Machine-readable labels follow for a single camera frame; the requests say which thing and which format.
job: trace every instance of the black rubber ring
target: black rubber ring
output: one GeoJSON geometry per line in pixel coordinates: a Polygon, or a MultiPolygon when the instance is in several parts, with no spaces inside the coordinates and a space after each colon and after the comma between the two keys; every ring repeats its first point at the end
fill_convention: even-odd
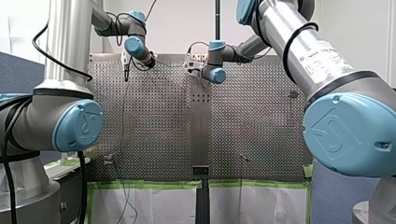
{"type": "Polygon", "coordinates": [[[215,64],[215,63],[208,63],[207,65],[212,65],[212,66],[216,66],[216,67],[222,67],[222,64],[215,64]]]}
{"type": "Polygon", "coordinates": [[[81,91],[58,90],[58,89],[36,89],[33,90],[33,95],[53,95],[76,97],[81,99],[93,99],[93,95],[81,91]]]}
{"type": "MultiPolygon", "coordinates": [[[[14,161],[26,161],[39,156],[40,156],[40,151],[32,151],[19,155],[7,156],[7,158],[8,158],[8,162],[14,162],[14,161]]],[[[0,157],[0,164],[1,163],[4,163],[3,157],[0,157]]]]}
{"type": "Polygon", "coordinates": [[[380,78],[376,73],[370,72],[370,71],[360,71],[360,72],[355,72],[353,74],[350,74],[346,77],[339,77],[326,87],[322,88],[320,91],[317,91],[306,103],[305,110],[308,109],[309,106],[311,106],[317,99],[320,97],[329,94],[330,92],[334,91],[335,89],[342,87],[346,85],[349,82],[366,78],[366,77],[378,77],[380,78]]]}
{"type": "Polygon", "coordinates": [[[289,65],[288,65],[288,59],[289,59],[289,51],[290,51],[290,47],[291,44],[293,43],[293,41],[299,36],[299,34],[304,31],[304,30],[308,30],[308,29],[313,29],[313,27],[318,31],[319,30],[319,26],[314,23],[314,22],[309,22],[304,24],[302,27],[300,27],[299,29],[297,29],[296,31],[294,31],[294,33],[291,35],[290,39],[288,40],[288,43],[286,43],[285,46],[285,50],[283,51],[283,66],[285,67],[285,72],[286,75],[288,76],[288,78],[294,82],[294,84],[296,83],[293,76],[290,73],[289,70],[289,65]]]}

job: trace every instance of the dark blue panel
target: dark blue panel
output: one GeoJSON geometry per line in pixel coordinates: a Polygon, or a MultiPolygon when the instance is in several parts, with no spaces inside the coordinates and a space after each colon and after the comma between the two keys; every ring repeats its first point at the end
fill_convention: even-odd
{"type": "MultiPolygon", "coordinates": [[[[32,93],[44,76],[44,65],[0,52],[0,93],[32,93]]],[[[59,152],[41,152],[47,164],[61,158],[59,152]]]]}
{"type": "Polygon", "coordinates": [[[311,224],[350,224],[352,207],[368,201],[378,179],[339,175],[314,162],[311,224]]]}

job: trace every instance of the label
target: label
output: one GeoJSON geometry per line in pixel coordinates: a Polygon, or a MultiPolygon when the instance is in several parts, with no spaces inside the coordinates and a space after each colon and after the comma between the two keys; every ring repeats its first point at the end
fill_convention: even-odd
{"type": "Polygon", "coordinates": [[[300,63],[315,82],[328,77],[342,77],[354,68],[327,41],[318,41],[320,47],[310,50],[300,58],[300,63]]]}

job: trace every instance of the green tape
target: green tape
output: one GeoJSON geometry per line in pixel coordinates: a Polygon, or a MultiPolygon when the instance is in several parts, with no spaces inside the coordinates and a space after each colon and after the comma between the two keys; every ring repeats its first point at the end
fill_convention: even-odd
{"type": "Polygon", "coordinates": [[[92,188],[89,185],[88,186],[88,207],[87,207],[88,224],[92,224],[93,193],[94,193],[94,188],[92,188]]]}
{"type": "Polygon", "coordinates": [[[93,189],[199,189],[201,181],[153,182],[143,180],[117,180],[111,182],[91,182],[93,189]]]}
{"type": "Polygon", "coordinates": [[[53,161],[51,163],[46,164],[44,167],[50,167],[50,166],[56,165],[57,163],[58,163],[57,161],[53,161]]]}
{"type": "Polygon", "coordinates": [[[314,173],[314,165],[307,164],[307,165],[303,165],[303,167],[304,167],[305,178],[311,178],[312,174],[314,173]]]}
{"type": "Polygon", "coordinates": [[[62,163],[62,166],[75,166],[79,164],[79,159],[72,159],[69,161],[65,161],[64,163],[62,163]]]}
{"type": "MultiPolygon", "coordinates": [[[[243,187],[262,187],[272,189],[308,189],[310,182],[277,182],[262,180],[242,180],[243,187]]],[[[241,180],[209,180],[209,187],[212,189],[228,189],[241,187],[241,180]]]]}
{"type": "Polygon", "coordinates": [[[311,223],[311,209],[312,209],[312,185],[309,185],[308,192],[306,193],[306,224],[311,223]]]}

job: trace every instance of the perforated metal panel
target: perforated metal panel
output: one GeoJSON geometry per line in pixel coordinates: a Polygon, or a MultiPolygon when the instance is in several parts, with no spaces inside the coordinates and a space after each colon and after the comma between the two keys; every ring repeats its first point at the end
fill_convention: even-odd
{"type": "Polygon", "coordinates": [[[226,64],[227,81],[203,90],[176,66],[183,59],[161,55],[167,65],[133,70],[127,84],[119,54],[92,56],[94,94],[106,116],[92,151],[92,178],[192,179],[192,166],[201,164],[209,165],[211,178],[303,180],[303,164],[311,162],[304,97],[281,61],[226,64]],[[105,164],[110,155],[112,164],[105,164]]]}
{"type": "MultiPolygon", "coordinates": [[[[172,59],[163,61],[183,61],[172,59]]],[[[92,178],[190,179],[190,80],[181,69],[163,64],[149,72],[132,69],[126,83],[119,54],[92,55],[90,68],[95,100],[105,111],[92,178]],[[109,155],[113,163],[104,164],[109,155]]]]}
{"type": "Polygon", "coordinates": [[[210,177],[303,179],[302,165],[311,160],[304,149],[304,97],[281,61],[267,56],[226,68],[226,82],[212,87],[210,177]]]}

